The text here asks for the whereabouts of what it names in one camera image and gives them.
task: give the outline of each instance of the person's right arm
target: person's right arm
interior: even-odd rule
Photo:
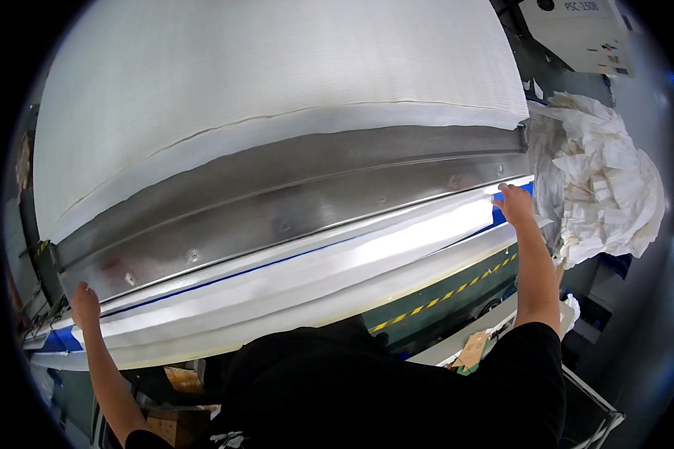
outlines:
[[[534,219],[529,192],[500,184],[504,200],[493,201],[517,231],[519,278],[517,319],[514,327],[539,321],[559,334],[559,285],[556,271],[539,226]]]

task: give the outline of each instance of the blue cloth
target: blue cloth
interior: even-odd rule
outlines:
[[[627,277],[629,272],[629,265],[632,264],[633,256],[631,254],[623,254],[622,256],[612,256],[607,253],[599,253],[599,263],[606,266],[612,272],[619,274],[622,281]]]

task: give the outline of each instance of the white paper sheet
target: white paper sheet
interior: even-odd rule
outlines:
[[[550,98],[550,107],[529,108],[534,199],[539,213],[558,217],[558,235],[550,229],[547,236],[555,256],[565,269],[600,252],[640,257],[659,232],[664,186],[622,118],[593,98],[564,92]]]
[[[487,0],[97,1],[43,93],[40,237],[59,242],[151,184],[256,145],[527,117]]]

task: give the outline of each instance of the black sleeve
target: black sleeve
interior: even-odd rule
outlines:
[[[172,446],[149,430],[133,430],[125,440],[125,449],[172,449]]]
[[[561,344],[544,323],[526,323],[511,330],[470,376],[477,376],[509,400],[531,436],[546,436],[556,447],[564,429],[566,397],[561,370]],[[533,432],[538,428],[542,432]]]

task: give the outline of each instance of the paper scrap pile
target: paper scrap pile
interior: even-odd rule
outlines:
[[[659,231],[664,186],[622,117],[593,98],[564,92],[547,107],[530,102],[529,108],[537,212],[561,219],[554,256],[565,269],[600,252],[640,257]],[[554,132],[554,121],[566,136]],[[559,170],[549,169],[548,159]]]

